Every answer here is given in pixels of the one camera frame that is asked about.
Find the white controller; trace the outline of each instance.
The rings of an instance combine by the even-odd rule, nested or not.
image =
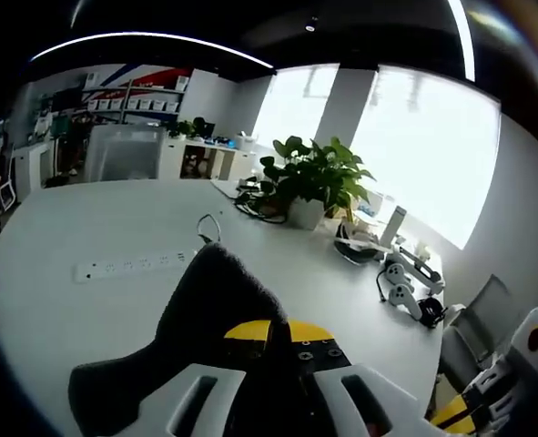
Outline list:
[[[406,269],[404,266],[395,262],[386,269],[386,279],[393,285],[407,284],[409,279],[406,277]]]
[[[418,306],[414,296],[412,296],[413,291],[414,289],[410,284],[397,284],[391,288],[388,302],[395,307],[404,305],[415,320],[420,320],[422,318],[422,310]]]

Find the power outlet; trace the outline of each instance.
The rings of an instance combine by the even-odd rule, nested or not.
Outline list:
[[[185,252],[160,252],[124,259],[84,262],[75,266],[75,282],[85,283],[153,270],[186,268],[190,260]]]

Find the bright window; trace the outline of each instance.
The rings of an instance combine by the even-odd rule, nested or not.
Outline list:
[[[258,144],[272,147],[274,139],[284,141],[291,135],[310,144],[337,71],[338,65],[303,66],[272,77],[252,133]]]
[[[463,249],[491,185],[500,105],[461,83],[381,66],[351,144],[410,214]]]

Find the gray chair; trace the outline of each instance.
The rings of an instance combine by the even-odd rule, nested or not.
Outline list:
[[[461,393],[513,332],[519,311],[507,287],[491,275],[477,297],[442,334],[439,373]]]
[[[157,178],[162,135],[162,128],[145,125],[93,127],[85,182]]]
[[[4,175],[0,183],[0,204],[4,212],[15,204],[15,192],[12,181],[12,158],[14,157],[14,143],[10,143],[2,151],[5,157]]]

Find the ceiling light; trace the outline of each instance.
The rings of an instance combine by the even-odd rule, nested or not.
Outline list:
[[[308,32],[315,32],[315,29],[317,28],[317,20],[318,18],[316,16],[312,16],[305,25],[305,30]]]
[[[447,0],[451,7],[452,16],[454,16],[454,22],[457,25],[459,31],[459,39],[461,40],[462,47],[462,61],[465,64],[465,77],[467,80],[475,81],[475,56],[472,51],[471,30],[469,29],[469,22],[467,21],[467,15],[462,7],[461,0]]]
[[[38,53],[36,56],[33,56],[32,59],[30,59],[30,62],[34,61],[35,59],[38,59],[40,56],[47,55],[50,52],[53,52],[59,48],[71,46],[73,44],[82,43],[84,41],[91,41],[93,39],[100,39],[100,38],[110,38],[113,36],[154,36],[159,38],[168,38],[168,39],[177,39],[180,41],[187,41],[189,43],[196,43],[201,44],[203,46],[208,47],[214,47],[218,50],[224,50],[225,52],[229,52],[232,55],[237,55],[240,57],[244,57],[252,62],[256,62],[257,64],[261,64],[262,66],[265,66],[266,68],[273,68],[271,64],[268,64],[266,62],[261,61],[260,59],[257,59],[256,57],[253,57],[251,55],[247,55],[246,53],[239,52],[238,50],[234,50],[232,48],[221,46],[220,44],[214,44],[210,43],[209,41],[204,41],[201,39],[196,38],[190,38],[188,36],[180,36],[180,35],[171,35],[171,34],[159,34],[155,32],[114,32],[109,34],[98,34],[98,35],[92,35],[92,36],[84,36],[82,38],[73,39],[71,41],[66,41],[65,43],[59,44],[58,46],[50,47],[43,52]]]

